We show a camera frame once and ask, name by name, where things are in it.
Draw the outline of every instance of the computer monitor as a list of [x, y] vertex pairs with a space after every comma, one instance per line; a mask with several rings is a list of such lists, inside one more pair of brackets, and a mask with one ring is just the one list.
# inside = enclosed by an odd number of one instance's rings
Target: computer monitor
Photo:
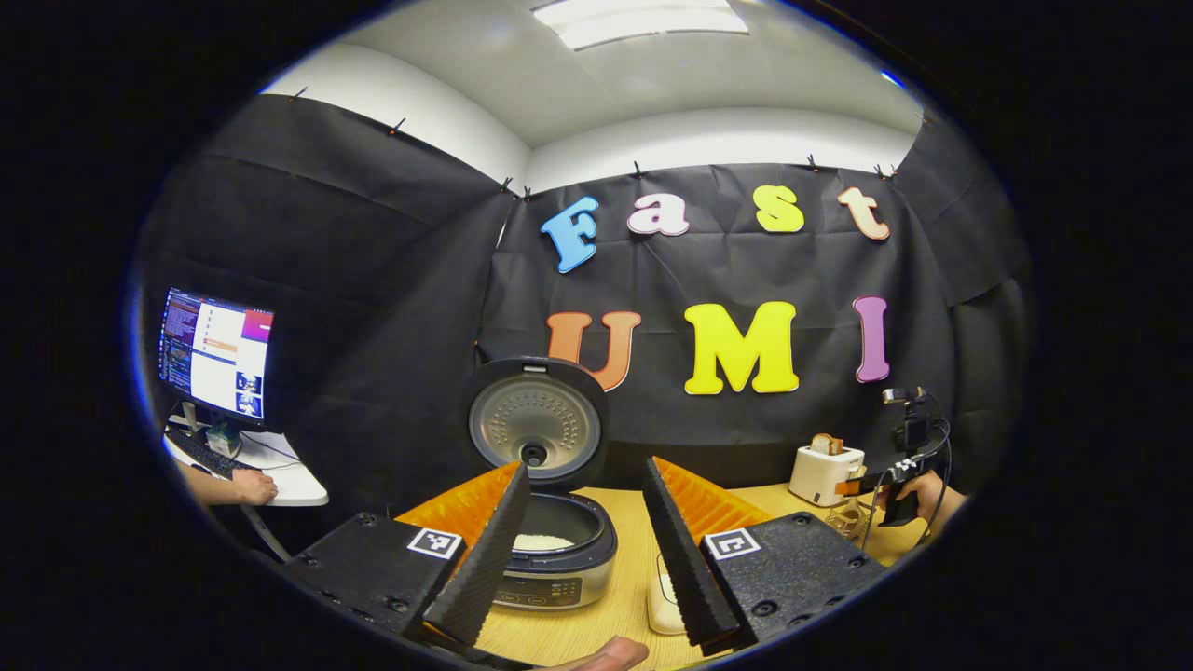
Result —
[[159, 375], [175, 394], [223, 421], [264, 427], [272, 326], [271, 310], [171, 288], [157, 343]]

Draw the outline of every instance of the wooden table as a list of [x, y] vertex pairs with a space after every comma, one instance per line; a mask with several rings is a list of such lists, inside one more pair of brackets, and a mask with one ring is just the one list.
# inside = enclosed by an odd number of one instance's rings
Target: wooden table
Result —
[[[829, 512], [829, 509], [816, 507], [789, 492], [786, 482], [731, 491], [775, 517], [806, 510], [823, 519]], [[686, 634], [656, 634], [647, 620], [647, 595], [656, 572], [659, 543], [650, 528], [642, 492], [586, 487], [575, 493], [605, 506], [617, 528], [618, 550], [608, 591], [595, 603], [560, 612], [494, 605], [476, 647], [549, 666], [592, 654], [611, 638], [620, 635], [642, 641], [650, 648], [650, 657], [638, 666], [644, 671], [688, 666], [704, 659], [699, 647], [688, 646]], [[863, 497], [863, 501], [869, 504], [872, 497]], [[882, 515], [882, 510], [876, 511], [866, 554], [890, 566], [911, 549], [923, 531], [925, 522], [915, 519], [903, 527], [878, 528]]]

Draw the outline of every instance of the ceiling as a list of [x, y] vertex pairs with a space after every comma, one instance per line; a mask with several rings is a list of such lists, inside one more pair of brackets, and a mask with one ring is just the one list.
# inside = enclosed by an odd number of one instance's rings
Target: ceiling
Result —
[[531, 148], [645, 116], [795, 107], [915, 134], [921, 106], [829, 31], [772, 0], [730, 0], [749, 35], [633, 37], [580, 51], [531, 10], [546, 0], [422, 0], [341, 37], [459, 91]]

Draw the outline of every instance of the keyboard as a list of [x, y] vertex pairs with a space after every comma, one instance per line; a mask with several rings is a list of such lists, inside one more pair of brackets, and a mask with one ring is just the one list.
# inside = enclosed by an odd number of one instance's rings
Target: keyboard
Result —
[[260, 468], [256, 468], [255, 466], [249, 466], [245, 462], [228, 458], [220, 453], [212, 451], [211, 448], [208, 447], [206, 438], [202, 437], [202, 435], [187, 436], [178, 429], [167, 427], [166, 437], [169, 438], [169, 442], [174, 443], [178, 449], [183, 450], [186, 456], [199, 462], [199, 466], [221, 475], [222, 478], [227, 478], [228, 480], [231, 480], [231, 472], [234, 468], [260, 470]]

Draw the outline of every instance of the white wall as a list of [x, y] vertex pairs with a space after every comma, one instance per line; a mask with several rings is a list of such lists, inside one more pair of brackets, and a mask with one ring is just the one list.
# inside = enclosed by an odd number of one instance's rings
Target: white wall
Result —
[[299, 61], [261, 93], [311, 98], [385, 125], [456, 156], [521, 191], [530, 147], [505, 124], [443, 81], [381, 51], [330, 44]]
[[606, 125], [531, 152], [534, 191], [643, 171], [709, 164], [803, 164], [873, 171], [903, 161], [914, 135], [805, 110], [727, 107]]

